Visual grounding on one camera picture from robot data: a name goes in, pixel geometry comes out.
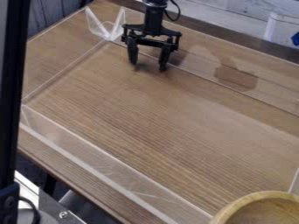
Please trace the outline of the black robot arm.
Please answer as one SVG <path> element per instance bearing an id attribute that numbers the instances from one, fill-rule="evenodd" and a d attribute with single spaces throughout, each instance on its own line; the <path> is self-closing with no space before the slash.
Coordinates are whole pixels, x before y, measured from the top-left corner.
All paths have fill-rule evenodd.
<path id="1" fill-rule="evenodd" d="M 122 41 L 127 45 L 129 60 L 133 65 L 138 62 L 139 45 L 161 48 L 159 69 L 167 68 L 171 53 L 179 49 L 179 31 L 170 30 L 163 25 L 165 16 L 170 16 L 167 2 L 179 7 L 174 0 L 143 0 L 145 22 L 142 24 L 123 24 Z"/>

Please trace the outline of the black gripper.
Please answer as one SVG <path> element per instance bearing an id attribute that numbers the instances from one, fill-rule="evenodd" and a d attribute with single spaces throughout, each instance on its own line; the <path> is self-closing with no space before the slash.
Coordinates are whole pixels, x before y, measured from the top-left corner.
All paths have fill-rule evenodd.
<path id="1" fill-rule="evenodd" d="M 162 27 L 159 31 L 149 31 L 143 24 L 123 24 L 122 41 L 127 45 L 129 60 L 133 65 L 138 62 L 138 46 L 162 48 L 159 69 L 166 70 L 173 51 L 179 49 L 183 34 Z"/>

